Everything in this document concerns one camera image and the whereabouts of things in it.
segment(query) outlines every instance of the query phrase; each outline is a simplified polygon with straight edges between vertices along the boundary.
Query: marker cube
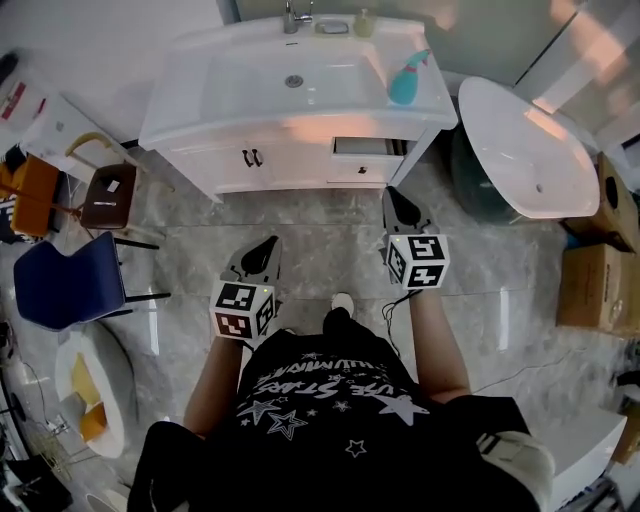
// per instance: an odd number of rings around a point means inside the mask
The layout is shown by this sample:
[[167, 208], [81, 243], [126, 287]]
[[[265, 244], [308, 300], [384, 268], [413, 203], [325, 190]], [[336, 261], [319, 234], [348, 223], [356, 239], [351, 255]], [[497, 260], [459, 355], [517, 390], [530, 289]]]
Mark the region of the marker cube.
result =
[[389, 236], [389, 273], [405, 290], [440, 288], [450, 261], [445, 235]]
[[275, 316], [275, 288], [217, 280], [211, 293], [211, 317], [223, 338], [254, 341]]

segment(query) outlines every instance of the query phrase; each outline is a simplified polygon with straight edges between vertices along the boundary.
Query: faucet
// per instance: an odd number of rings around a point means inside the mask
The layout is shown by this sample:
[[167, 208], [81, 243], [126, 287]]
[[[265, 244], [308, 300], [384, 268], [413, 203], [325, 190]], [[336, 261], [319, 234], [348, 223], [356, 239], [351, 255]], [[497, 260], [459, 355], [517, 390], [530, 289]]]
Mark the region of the faucet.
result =
[[283, 30], [285, 34], [295, 34], [298, 31], [298, 23], [311, 23], [313, 16], [313, 0], [309, 0], [309, 12], [298, 16], [296, 10], [291, 4], [291, 0], [286, 0], [284, 5], [284, 14], [282, 16]]

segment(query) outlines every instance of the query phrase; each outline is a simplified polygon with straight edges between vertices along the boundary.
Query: orange chair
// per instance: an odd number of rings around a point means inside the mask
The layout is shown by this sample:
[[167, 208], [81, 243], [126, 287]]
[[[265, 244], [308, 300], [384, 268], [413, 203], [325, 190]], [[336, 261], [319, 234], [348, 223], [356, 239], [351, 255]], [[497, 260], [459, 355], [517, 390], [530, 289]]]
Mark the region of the orange chair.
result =
[[44, 237], [49, 230], [49, 212], [58, 181], [58, 169], [33, 155], [27, 157], [13, 176], [2, 165], [2, 184], [13, 187], [26, 196], [16, 198], [11, 229], [16, 233]]

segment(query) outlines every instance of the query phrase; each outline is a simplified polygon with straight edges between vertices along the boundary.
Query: blue chair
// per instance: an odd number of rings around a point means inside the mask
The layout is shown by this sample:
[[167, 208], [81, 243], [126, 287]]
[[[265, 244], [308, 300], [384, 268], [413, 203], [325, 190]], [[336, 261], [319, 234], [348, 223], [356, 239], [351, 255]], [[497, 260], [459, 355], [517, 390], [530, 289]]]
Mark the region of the blue chair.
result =
[[20, 316], [51, 331], [76, 323], [131, 313], [124, 304], [170, 297], [156, 293], [127, 297], [122, 284], [118, 245], [158, 250], [157, 245], [114, 238], [103, 233], [71, 256], [49, 242], [40, 242], [13, 267]]

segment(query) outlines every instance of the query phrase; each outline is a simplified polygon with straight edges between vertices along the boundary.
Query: blue spray bottle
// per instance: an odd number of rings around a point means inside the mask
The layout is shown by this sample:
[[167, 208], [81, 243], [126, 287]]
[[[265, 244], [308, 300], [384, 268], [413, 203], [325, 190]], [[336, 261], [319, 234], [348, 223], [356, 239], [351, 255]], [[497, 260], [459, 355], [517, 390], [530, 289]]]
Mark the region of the blue spray bottle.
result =
[[418, 65], [420, 61], [427, 65], [430, 50], [422, 50], [409, 58], [404, 68], [391, 81], [389, 98], [398, 105], [411, 105], [418, 92]]

